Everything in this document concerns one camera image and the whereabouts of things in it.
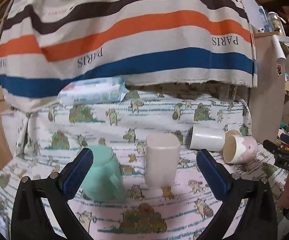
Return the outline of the person's right hand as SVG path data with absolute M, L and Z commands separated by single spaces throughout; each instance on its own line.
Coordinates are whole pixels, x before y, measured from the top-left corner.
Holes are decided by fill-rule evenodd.
M 283 187 L 283 193 L 279 199 L 279 206 L 284 209 L 289 209 L 289 175 Z

